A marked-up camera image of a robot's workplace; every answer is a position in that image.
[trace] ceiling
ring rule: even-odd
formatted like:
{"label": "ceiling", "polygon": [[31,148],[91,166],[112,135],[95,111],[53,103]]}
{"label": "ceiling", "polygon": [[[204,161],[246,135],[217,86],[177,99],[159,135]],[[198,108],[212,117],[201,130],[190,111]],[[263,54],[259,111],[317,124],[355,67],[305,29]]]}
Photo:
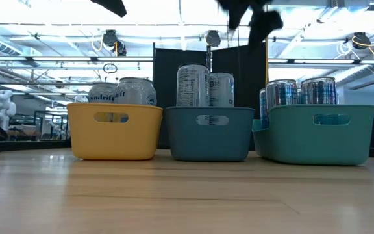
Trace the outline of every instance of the ceiling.
{"label": "ceiling", "polygon": [[[22,51],[23,55],[32,53],[57,57],[111,56],[105,48],[96,50],[100,46],[101,35],[107,29],[117,31],[118,38],[125,43],[128,57],[152,57],[153,42],[159,48],[205,51],[206,43],[202,38],[208,30],[218,30],[221,36],[221,45],[215,49],[247,44],[250,10],[243,17],[233,39],[227,40],[228,17],[214,0],[123,2],[128,14],[121,18],[90,0],[0,0],[0,40]],[[349,45],[344,44],[346,38],[352,39],[353,33],[365,32],[374,45],[374,10],[368,10],[369,1],[346,0],[346,8],[330,7],[327,0],[309,1],[311,5],[307,2],[276,0],[269,6],[280,11],[284,20],[284,28],[269,36],[269,58],[374,59],[374,46],[371,47],[372,52],[370,49],[353,49],[350,42]],[[31,73],[41,76],[41,82],[93,82],[99,80],[99,76],[113,81],[116,77],[152,76],[152,63],[144,61],[117,62],[118,72],[110,75],[94,68],[103,67],[102,63],[70,62],[66,65],[74,66],[74,69],[59,69],[64,65],[45,62],[38,70],[31,71],[16,63],[0,62],[0,67],[20,76],[30,77]],[[269,78],[301,80],[341,74],[341,71],[341,68],[330,67],[330,64],[316,68],[271,66]],[[344,85],[350,88],[371,80],[374,80],[374,72],[356,77]],[[76,92],[88,89],[69,88]]]}

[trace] black partition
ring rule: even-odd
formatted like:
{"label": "black partition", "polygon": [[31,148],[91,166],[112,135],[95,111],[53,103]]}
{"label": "black partition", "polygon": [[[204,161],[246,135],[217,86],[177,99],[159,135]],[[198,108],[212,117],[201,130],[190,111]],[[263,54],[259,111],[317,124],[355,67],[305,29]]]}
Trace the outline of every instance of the black partition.
{"label": "black partition", "polygon": [[[266,50],[260,44],[252,53],[247,46],[220,49],[212,52],[213,72],[229,72],[234,77],[234,106],[254,108],[259,117],[259,90],[265,88]],[[255,150],[253,137],[249,150]]]}
{"label": "black partition", "polygon": [[[177,71],[180,65],[187,63],[206,64],[205,51],[182,51],[178,49],[155,49],[153,81],[156,90],[157,105],[164,110],[176,105]],[[159,149],[169,149],[166,117],[161,123]]]}

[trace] spindrift can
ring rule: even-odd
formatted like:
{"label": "spindrift can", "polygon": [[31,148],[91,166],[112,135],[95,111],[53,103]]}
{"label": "spindrift can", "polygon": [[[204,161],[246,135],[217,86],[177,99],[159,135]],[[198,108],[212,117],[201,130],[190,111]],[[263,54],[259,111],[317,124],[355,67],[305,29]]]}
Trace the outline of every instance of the spindrift can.
{"label": "spindrift can", "polygon": [[[177,72],[177,106],[209,107],[210,89],[209,70],[200,64],[185,64]],[[209,124],[209,116],[198,116],[196,121],[201,125]]]}
{"label": "spindrift can", "polygon": [[[114,83],[94,83],[89,90],[88,103],[113,103],[116,85]],[[98,122],[111,122],[114,118],[112,113],[97,113],[95,119]]]}
{"label": "spindrift can", "polygon": [[268,106],[266,105],[265,88],[259,90],[259,114],[261,126],[265,129],[268,127]]}
{"label": "spindrift can", "polygon": [[306,79],[301,83],[302,104],[337,104],[333,77]]}
{"label": "spindrift can", "polygon": [[279,79],[266,84],[266,103],[269,113],[272,107],[298,104],[297,83],[293,79]]}
{"label": "spindrift can", "polygon": [[[234,106],[234,79],[226,72],[213,72],[208,76],[211,107]],[[227,125],[226,116],[210,116],[210,125]]]}
{"label": "spindrift can", "polygon": [[156,105],[153,82],[146,78],[122,78],[116,88],[115,103]]}

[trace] desk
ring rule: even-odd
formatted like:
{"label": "desk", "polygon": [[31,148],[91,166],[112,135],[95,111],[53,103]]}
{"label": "desk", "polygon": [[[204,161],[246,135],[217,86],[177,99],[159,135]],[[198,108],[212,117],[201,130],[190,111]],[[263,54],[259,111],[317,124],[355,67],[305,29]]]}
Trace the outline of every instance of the desk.
{"label": "desk", "polygon": [[0,233],[374,233],[374,159],[360,167],[80,161],[0,153]]}

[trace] teal bin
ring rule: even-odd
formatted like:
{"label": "teal bin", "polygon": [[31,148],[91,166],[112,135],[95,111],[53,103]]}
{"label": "teal bin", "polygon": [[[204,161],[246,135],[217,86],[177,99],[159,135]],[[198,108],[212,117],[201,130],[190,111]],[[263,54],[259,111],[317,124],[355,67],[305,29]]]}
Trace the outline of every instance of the teal bin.
{"label": "teal bin", "polygon": [[[244,107],[169,107],[171,154],[180,161],[243,161],[249,152],[254,114],[254,109]],[[212,120],[218,116],[224,118],[215,125]]]}
{"label": "teal bin", "polygon": [[357,166],[367,161],[374,106],[273,107],[269,128],[253,120],[259,156],[287,164]]}

